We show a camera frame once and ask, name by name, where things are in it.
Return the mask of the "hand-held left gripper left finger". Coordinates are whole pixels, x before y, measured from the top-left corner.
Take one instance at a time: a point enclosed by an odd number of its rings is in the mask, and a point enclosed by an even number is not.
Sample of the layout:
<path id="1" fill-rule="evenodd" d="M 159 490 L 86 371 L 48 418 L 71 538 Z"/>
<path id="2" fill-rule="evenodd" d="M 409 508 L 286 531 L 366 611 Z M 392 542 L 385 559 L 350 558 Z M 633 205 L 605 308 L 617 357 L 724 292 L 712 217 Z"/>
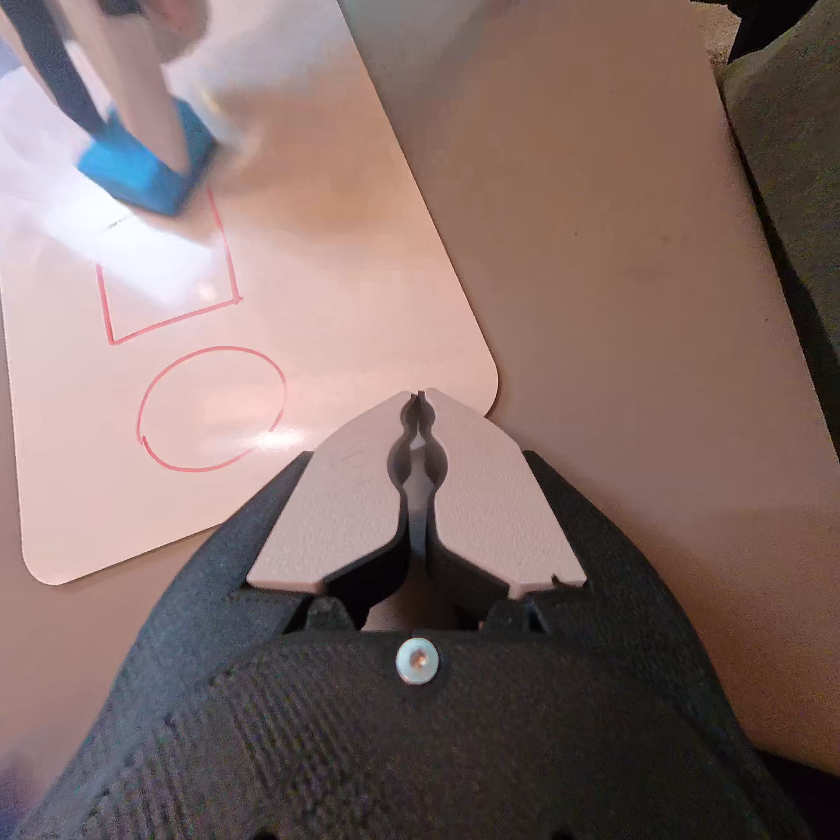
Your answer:
<path id="1" fill-rule="evenodd" d="M 396 393 L 318 446 L 248 572 L 251 586 L 338 598 L 386 598 L 402 586 L 416 400 Z"/>

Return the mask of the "white whiteboard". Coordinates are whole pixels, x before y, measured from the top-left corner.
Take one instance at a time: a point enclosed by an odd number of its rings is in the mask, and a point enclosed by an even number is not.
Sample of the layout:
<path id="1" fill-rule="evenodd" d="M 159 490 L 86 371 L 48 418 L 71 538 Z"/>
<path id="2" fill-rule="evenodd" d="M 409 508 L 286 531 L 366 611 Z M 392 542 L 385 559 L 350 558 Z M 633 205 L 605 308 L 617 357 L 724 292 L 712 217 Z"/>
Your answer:
<path id="1" fill-rule="evenodd" d="M 2 78 L 2 305 L 22 555 L 63 585 L 230 516 L 401 391 L 497 369 L 336 2 L 207 2 L 165 69 L 220 150 L 177 218 L 79 173 Z"/>

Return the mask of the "blue whiteboard eraser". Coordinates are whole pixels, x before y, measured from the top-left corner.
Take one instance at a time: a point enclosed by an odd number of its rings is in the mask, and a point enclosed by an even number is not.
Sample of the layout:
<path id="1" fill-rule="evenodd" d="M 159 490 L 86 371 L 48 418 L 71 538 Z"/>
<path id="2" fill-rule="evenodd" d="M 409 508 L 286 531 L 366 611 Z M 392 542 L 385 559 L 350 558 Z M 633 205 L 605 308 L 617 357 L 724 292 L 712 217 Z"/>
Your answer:
<path id="1" fill-rule="evenodd" d="M 203 179 L 217 152 L 217 141 L 192 105 L 174 98 L 185 136 L 190 168 L 171 169 L 127 131 L 115 108 L 105 131 L 88 146 L 78 171 L 115 200 L 165 217 L 177 216 Z"/>

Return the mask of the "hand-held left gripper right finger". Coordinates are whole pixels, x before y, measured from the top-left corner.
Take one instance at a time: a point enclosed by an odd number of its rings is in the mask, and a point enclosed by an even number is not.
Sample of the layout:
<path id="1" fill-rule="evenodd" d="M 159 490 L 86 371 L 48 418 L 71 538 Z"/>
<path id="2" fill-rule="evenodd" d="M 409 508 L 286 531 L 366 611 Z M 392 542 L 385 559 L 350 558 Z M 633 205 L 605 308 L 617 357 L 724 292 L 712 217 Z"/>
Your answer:
<path id="1" fill-rule="evenodd" d="M 581 588 L 586 574 L 517 443 L 437 389 L 423 393 L 419 418 L 433 582 L 452 601 Z"/>

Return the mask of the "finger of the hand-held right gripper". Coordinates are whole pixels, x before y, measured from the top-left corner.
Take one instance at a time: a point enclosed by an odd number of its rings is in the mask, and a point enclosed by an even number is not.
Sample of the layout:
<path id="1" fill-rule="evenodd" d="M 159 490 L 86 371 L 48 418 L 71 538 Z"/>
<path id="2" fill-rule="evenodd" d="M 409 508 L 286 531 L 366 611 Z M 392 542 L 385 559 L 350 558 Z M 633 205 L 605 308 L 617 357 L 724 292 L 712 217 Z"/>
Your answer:
<path id="1" fill-rule="evenodd" d="M 170 170 L 191 168 L 162 65 L 194 40 L 188 1 L 62 1 L 70 34 L 108 90 L 123 127 Z"/>
<path id="2" fill-rule="evenodd" d="M 73 123 L 97 138 L 106 123 L 89 90 L 70 59 L 64 36 L 42 1 L 2 1 L 2 25 L 11 36 L 20 62 L 41 82 L 57 108 Z"/>

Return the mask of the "green sweatshirt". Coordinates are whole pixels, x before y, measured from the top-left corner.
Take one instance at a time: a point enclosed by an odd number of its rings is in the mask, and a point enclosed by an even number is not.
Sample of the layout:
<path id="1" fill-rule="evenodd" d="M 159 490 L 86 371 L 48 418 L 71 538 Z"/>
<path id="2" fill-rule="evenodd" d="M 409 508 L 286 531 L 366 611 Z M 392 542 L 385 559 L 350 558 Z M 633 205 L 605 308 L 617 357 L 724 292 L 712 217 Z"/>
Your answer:
<path id="1" fill-rule="evenodd" d="M 722 2 L 718 87 L 835 450 L 839 439 L 839 2 Z"/>

